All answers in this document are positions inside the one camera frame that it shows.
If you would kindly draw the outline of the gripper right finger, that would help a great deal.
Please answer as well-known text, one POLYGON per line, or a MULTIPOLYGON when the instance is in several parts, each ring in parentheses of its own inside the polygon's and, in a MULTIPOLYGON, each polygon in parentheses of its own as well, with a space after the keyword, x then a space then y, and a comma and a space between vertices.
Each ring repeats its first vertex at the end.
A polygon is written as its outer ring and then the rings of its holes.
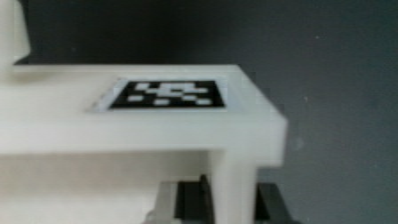
POLYGON ((290 215, 283 194, 274 183, 258 184, 254 224, 302 224, 290 215))

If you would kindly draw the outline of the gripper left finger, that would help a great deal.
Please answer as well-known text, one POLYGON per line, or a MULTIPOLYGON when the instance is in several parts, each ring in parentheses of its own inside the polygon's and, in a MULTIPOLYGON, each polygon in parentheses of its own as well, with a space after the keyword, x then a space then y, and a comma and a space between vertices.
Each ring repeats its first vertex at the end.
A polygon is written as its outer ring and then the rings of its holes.
POLYGON ((205 175, 192 181, 160 183, 144 224, 215 224, 212 185, 205 175))

